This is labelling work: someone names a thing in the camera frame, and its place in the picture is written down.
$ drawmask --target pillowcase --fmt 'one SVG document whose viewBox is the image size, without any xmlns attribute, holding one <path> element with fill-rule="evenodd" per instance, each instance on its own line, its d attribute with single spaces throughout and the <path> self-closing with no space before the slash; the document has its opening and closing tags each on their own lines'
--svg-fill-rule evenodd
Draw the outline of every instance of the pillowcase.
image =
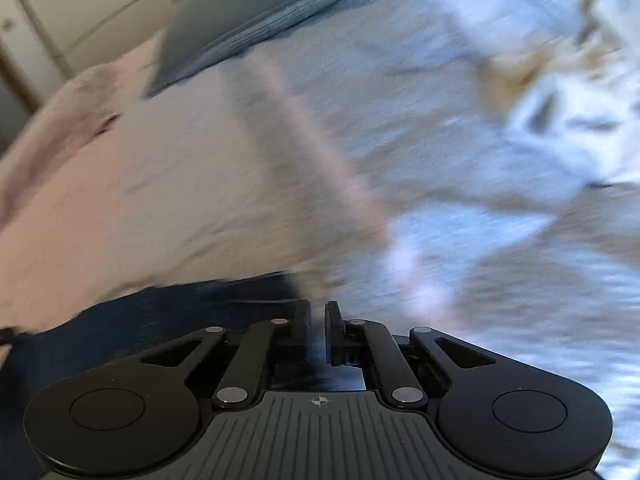
<svg viewBox="0 0 640 480">
<path fill-rule="evenodd" d="M 149 96 L 306 20 L 336 1 L 188 1 L 164 37 Z"/>
</svg>

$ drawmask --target wrinkled sheet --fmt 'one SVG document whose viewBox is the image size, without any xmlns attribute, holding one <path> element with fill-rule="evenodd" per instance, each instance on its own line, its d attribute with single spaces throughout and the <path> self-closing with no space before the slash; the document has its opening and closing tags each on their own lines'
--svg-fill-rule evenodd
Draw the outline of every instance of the wrinkled sheet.
<svg viewBox="0 0 640 480">
<path fill-rule="evenodd" d="M 546 10 L 536 19 L 535 2 L 489 3 L 507 21 L 527 17 L 524 34 L 501 31 L 522 41 L 564 27 Z M 294 125 L 323 128 L 443 291 L 456 323 L 438 328 L 598 392 L 616 427 L 599 471 L 634 479 L 640 190 L 585 188 L 505 143 L 482 111 L 490 48 L 459 11 L 449 0 L 342 0 L 130 105 L 0 234 L 2 323 L 46 328 L 144 286 L 281 269 L 297 271 L 317 310 L 335 299 L 346 317 L 395 333 L 428 323 L 406 308 L 388 245 L 361 228 L 308 144 L 292 142 L 290 97 L 256 69 L 267 62 L 305 105 Z"/>
</svg>

